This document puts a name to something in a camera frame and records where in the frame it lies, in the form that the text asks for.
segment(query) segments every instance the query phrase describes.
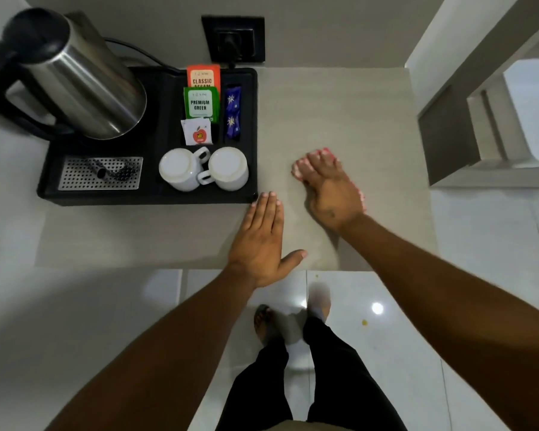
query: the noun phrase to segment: table surface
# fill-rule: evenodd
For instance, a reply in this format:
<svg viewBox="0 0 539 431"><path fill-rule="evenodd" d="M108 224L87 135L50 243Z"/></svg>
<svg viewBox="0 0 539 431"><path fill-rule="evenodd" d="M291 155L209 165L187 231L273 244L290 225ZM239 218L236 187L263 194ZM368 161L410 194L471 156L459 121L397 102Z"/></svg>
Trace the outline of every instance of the table surface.
<svg viewBox="0 0 539 431"><path fill-rule="evenodd" d="M306 249L300 269L364 271L344 241L305 208L292 163L327 146L365 193L368 213L436 252L427 171L406 69L259 68L259 190L284 203L283 253ZM52 205L36 265L222 268L246 206Z"/></svg>

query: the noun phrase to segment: person's right arm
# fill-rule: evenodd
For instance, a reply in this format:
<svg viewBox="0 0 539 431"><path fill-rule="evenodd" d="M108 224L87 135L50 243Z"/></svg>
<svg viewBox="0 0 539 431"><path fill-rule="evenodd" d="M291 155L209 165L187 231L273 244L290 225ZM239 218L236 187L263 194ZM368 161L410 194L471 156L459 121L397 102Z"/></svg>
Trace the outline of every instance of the person's right arm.
<svg viewBox="0 0 539 431"><path fill-rule="evenodd" d="M341 164L298 163L310 209L379 275L411 323L512 430L539 429L539 311L363 214Z"/></svg>

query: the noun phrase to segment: white cup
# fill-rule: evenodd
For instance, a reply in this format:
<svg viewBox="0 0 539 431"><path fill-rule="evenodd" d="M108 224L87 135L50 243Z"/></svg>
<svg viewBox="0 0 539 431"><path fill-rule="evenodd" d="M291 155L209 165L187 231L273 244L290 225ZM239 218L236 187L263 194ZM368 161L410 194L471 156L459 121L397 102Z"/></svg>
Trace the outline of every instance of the white cup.
<svg viewBox="0 0 539 431"><path fill-rule="evenodd" d="M248 161L243 152L231 146L215 151L208 163L209 171L198 174L201 184L216 184L225 191L237 191L249 178Z"/></svg>
<svg viewBox="0 0 539 431"><path fill-rule="evenodd" d="M160 160L160 175L173 188L190 192L200 185L198 174L209 158L210 151L205 146L194 153L185 148L170 150Z"/></svg>

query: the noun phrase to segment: red apple logo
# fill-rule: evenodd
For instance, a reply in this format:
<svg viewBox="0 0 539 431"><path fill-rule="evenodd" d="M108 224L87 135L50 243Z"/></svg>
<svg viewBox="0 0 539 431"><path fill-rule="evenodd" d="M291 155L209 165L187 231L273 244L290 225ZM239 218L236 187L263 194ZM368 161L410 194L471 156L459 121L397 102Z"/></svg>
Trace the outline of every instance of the red apple logo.
<svg viewBox="0 0 539 431"><path fill-rule="evenodd" d="M207 140L208 135L206 134L206 130L198 127L198 129L194 131L194 142L196 144L204 144Z"/></svg>

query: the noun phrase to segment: kettle lid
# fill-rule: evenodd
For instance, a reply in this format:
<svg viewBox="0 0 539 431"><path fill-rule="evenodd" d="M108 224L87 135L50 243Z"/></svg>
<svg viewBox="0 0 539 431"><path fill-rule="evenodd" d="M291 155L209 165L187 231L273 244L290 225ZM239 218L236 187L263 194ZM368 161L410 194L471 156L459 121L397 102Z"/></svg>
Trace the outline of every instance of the kettle lid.
<svg viewBox="0 0 539 431"><path fill-rule="evenodd" d="M59 54L70 39L66 18L52 10L34 7L18 13L4 27L2 40L16 52L15 60L31 65Z"/></svg>

